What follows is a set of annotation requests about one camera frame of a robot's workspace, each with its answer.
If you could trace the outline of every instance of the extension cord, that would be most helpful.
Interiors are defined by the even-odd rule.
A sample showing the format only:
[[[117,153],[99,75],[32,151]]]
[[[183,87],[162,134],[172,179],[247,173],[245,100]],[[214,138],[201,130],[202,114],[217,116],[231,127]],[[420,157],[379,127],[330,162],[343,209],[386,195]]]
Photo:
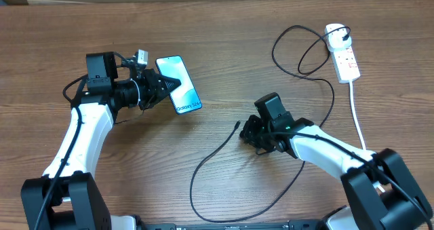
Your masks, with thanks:
[[[329,33],[336,28],[343,27],[344,25],[334,23],[325,27],[324,32]],[[347,34],[347,30],[342,28],[338,31],[330,33],[327,36],[327,48],[332,54],[334,68],[340,83],[348,83],[360,77],[359,67],[355,60],[353,48],[351,47],[352,39],[349,37],[347,40],[342,38]]]

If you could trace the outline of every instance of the wooden table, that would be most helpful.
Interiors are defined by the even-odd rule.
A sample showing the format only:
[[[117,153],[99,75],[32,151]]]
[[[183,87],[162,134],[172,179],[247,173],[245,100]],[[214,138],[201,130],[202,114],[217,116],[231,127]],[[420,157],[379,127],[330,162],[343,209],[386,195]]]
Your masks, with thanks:
[[[253,102],[277,92],[295,118],[319,123],[331,101],[324,83],[299,80],[271,60],[277,36],[293,24],[322,32],[352,28],[361,78],[355,82],[359,121],[370,149],[389,147],[406,161],[434,204],[434,0],[287,0],[220,3],[125,3],[0,7],[0,229],[27,229],[20,189],[51,163],[70,121],[63,87],[86,73],[85,55],[149,51],[184,58],[203,108],[176,115],[169,99],[104,142],[96,182],[111,214],[139,214],[147,223],[203,223],[189,203],[197,164],[256,114]],[[288,33],[278,61],[295,71],[315,40]],[[323,45],[303,70],[325,58]],[[324,130],[359,147],[348,86],[330,60],[316,77],[329,79],[336,103]],[[138,115],[124,110],[119,118]],[[301,161],[273,153],[257,157],[234,137],[195,181],[198,211],[214,219],[252,214],[269,205]],[[267,213],[250,222],[321,218],[347,203],[338,181],[307,164]]]

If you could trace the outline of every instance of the power strip switch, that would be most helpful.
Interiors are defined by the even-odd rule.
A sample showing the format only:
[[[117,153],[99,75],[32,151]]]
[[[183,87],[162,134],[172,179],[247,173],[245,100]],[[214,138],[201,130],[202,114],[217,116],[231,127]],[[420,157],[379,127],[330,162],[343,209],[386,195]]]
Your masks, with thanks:
[[[339,23],[328,24],[324,32],[329,33],[343,26],[343,24]],[[346,34],[347,30],[342,28],[330,33],[326,38],[327,48],[332,53],[334,68],[340,83],[348,83],[360,77],[359,67],[351,47],[352,39],[349,37],[347,40],[343,40]]]

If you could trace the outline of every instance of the white power strip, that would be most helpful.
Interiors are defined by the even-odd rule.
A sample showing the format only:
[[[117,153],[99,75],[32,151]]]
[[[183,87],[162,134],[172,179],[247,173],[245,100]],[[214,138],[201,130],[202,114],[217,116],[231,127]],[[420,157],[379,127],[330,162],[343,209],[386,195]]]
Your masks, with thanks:
[[[329,24],[325,27],[324,32],[329,33],[343,26],[337,23]],[[345,41],[342,40],[346,34],[347,30],[342,28],[327,36],[327,48],[332,53],[334,68],[340,83],[348,83],[360,77],[359,67],[351,47],[351,37]]]

